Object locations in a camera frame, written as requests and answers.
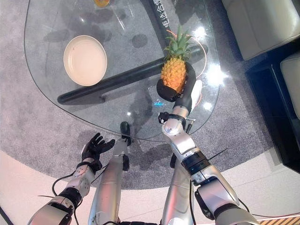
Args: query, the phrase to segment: glass tabletop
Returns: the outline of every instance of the glass tabletop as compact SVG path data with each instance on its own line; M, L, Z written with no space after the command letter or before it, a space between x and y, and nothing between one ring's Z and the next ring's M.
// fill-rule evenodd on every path
M202 99L189 116L196 119L192 133L210 117L222 78L204 0L110 0L106 7L98 7L93 0L30 0L26 60L38 88L61 109L117 133L120 123L128 121L132 136L162 141L158 114L172 112L174 103L157 94L160 72L152 70L144 79L136 79L137 75L128 83L124 76L163 59L166 34L162 28L176 33L178 25L208 48L206 68L198 78L203 82ZM62 103L59 96L83 88L68 77L63 64L67 44L79 35L92 36L104 47L108 64L99 84L105 79L112 87ZM190 43L199 48L189 61L199 75L205 58L198 44Z

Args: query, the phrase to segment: white sofa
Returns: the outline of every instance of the white sofa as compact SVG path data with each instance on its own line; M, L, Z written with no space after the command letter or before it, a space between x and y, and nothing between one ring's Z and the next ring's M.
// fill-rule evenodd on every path
M222 0L244 60L300 37L300 0Z
M300 120L300 52L280 63L280 69L289 91L296 116Z

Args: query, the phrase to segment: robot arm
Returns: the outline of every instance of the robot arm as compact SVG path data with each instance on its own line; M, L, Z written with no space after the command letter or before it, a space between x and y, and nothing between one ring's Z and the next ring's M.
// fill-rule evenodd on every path
M187 71L188 78L183 93L177 98L172 113L160 113L158 117L158 121L163 124L162 132L176 158L189 173L193 184L197 186L195 197L207 218L215 219L216 225L240 223L259 225L250 213L238 207L239 199L233 188L185 132L187 116L195 106L193 93L200 92L195 72L188 63Z
M83 148L82 161L76 167L66 188L39 209L30 219L29 225L69 225L79 202L89 193L96 171L102 168L100 154L111 149L115 140L105 143L97 133Z

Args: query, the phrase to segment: black cable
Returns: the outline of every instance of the black cable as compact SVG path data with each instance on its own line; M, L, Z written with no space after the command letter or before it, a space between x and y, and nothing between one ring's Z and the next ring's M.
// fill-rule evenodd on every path
M0 206L0 214L2 215L5 222L7 222L8 225L14 225L13 222L11 222L10 218L6 215L6 213L3 211L3 209Z
M79 204L77 205L77 208L81 205L82 202L83 202L83 200L81 200L79 202ZM78 220L77 220L77 216L76 216L76 209L74 210L74 218L75 218L76 224L79 225Z
M196 220L194 217L193 206L192 206L192 181L189 182L189 208L191 210L191 215L193 219L193 224L196 225Z
M242 205L246 208L247 212L250 212L249 208L246 206L246 204L241 200L239 199L240 203L242 203Z
M241 200L239 199L240 203L242 203L243 206L245 206L247 212L250 213L249 208L247 207L247 205ZM277 218L277 217L288 217L288 216L292 216L292 215L297 215L300 214L300 212L296 212L296 213L292 213L292 214L286 214L286 215L281 215L281 216L264 216L264 215L258 215L258 214L252 214L253 216L258 216L258 217L267 217L267 218Z
M67 176L58 178L58 179L52 184L52 192L53 192L53 194L54 194L55 196L57 196L57 194L56 194L56 192L55 192L55 190L54 190L55 184L56 184L58 181L62 180L62 179L65 179L65 178L68 178L68 177L73 176L74 173L75 173L75 171L74 171L73 173L67 175Z
M288 216L293 216L293 215L300 215L300 212L292 213L292 214L287 214L287 215L281 215L281 216L263 216L263 215L257 215L253 214L253 216L258 216L258 217L270 217L270 218L276 218L276 217L288 217Z
M108 221L108 222L106 222L106 223L104 223L104 224L102 224L102 225L107 225L107 224L116 224L116 225L120 225L120 224L117 224L116 222L113 222L113 221Z
M54 198L53 196L48 196L48 195L38 195L38 197Z
M104 171L106 170L107 166L108 166L108 164L102 167L102 169L104 169L104 170L90 184L92 184L95 180L97 180L104 173Z
M213 159L214 157L220 155L222 152L226 151L228 148L225 148L224 150L220 151L219 153L217 153L216 155L214 155L213 157L210 157L208 160Z

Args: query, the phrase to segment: white plate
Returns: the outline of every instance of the white plate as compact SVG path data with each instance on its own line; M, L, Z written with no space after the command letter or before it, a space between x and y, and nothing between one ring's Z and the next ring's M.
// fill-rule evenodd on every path
M103 78L107 68L107 56L103 46L95 38L80 35L66 46L64 66L75 83L92 86Z

